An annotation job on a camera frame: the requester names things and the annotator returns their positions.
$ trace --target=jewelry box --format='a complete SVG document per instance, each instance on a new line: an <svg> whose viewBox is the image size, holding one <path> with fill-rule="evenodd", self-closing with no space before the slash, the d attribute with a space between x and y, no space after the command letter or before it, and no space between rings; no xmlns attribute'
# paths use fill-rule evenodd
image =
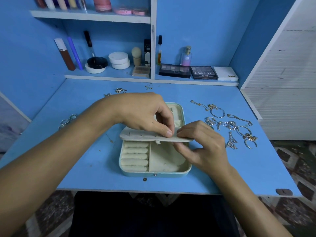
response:
<svg viewBox="0 0 316 237"><path fill-rule="evenodd" d="M125 127L118 164L124 175L130 177L182 177L192 165L172 146L172 142L188 145L192 139L177 137L177 130L185 125L183 108L178 103L167 103L173 113L175 133L166 138L155 132Z"/></svg>

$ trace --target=blue desk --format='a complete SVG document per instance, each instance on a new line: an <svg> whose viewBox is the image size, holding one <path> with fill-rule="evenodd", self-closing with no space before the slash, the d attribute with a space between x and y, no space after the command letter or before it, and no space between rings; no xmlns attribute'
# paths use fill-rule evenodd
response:
<svg viewBox="0 0 316 237"><path fill-rule="evenodd" d="M275 189L278 188L290 189L295 196L301 195L239 89L228 86L67 79L3 156L0 167L56 132L62 119L73 113L80 114L93 102L103 98L104 94L114 94L118 87L127 89L128 92L154 91L162 95L166 102L181 104L186 123L211 116L209 111L192 104L192 99L203 104L214 103L224 109L226 114L250 120L253 123L250 127L253 135L259 138L258 147L248 149L242 136L233 131L233 136L239 143L236 144L237 150L227 148L229 162L256 195L277 196ZM234 120L238 125L246 124L227 117L222 120ZM143 178L124 176L118 165L122 145L119 134L123 128L123 125L118 124L102 135L70 170L58 189L219 194L211 179L195 167L187 176L175 179L152 177L144 182ZM226 141L228 132L227 128L221 126L219 133ZM191 147L200 145L192 142Z"/></svg>

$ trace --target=forearm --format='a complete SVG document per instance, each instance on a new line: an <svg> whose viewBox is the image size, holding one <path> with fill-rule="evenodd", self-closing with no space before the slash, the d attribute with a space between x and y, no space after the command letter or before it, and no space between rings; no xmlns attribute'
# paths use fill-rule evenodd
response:
<svg viewBox="0 0 316 237"><path fill-rule="evenodd" d="M214 177L248 237L292 236L251 191L235 168L223 177Z"/></svg>
<svg viewBox="0 0 316 237"><path fill-rule="evenodd" d="M90 109L0 170L0 236L12 234L25 223L93 142L114 124L108 113L99 128Z"/></svg>

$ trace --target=blue pen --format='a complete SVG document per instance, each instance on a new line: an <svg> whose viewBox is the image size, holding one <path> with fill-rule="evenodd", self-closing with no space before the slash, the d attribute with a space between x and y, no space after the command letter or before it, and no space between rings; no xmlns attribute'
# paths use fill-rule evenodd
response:
<svg viewBox="0 0 316 237"><path fill-rule="evenodd" d="M72 50L72 52L73 52L73 54L74 54L74 56L75 56L75 59L76 59L76 61L77 61L77 64L78 64L78 66L79 66L79 69L82 71L83 68L82 68L81 61L80 61L80 59L79 59L78 53L77 53L77 51L76 51L75 45L74 45L74 43L73 43L71 37L67 37L67 39L68 39L70 48L71 48L71 50Z"/></svg>

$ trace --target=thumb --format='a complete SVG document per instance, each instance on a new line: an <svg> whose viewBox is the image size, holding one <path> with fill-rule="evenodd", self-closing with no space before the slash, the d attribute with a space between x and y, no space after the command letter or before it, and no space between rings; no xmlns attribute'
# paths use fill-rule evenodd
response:
<svg viewBox="0 0 316 237"><path fill-rule="evenodd" d="M164 124L159 123L153 119L152 128L150 131L154 131L160 135L170 138L172 136L172 131Z"/></svg>
<svg viewBox="0 0 316 237"><path fill-rule="evenodd" d="M174 142L173 147L176 151L178 151L188 162L195 163L197 154L194 153L192 150L190 150L189 147L187 147L182 142Z"/></svg>

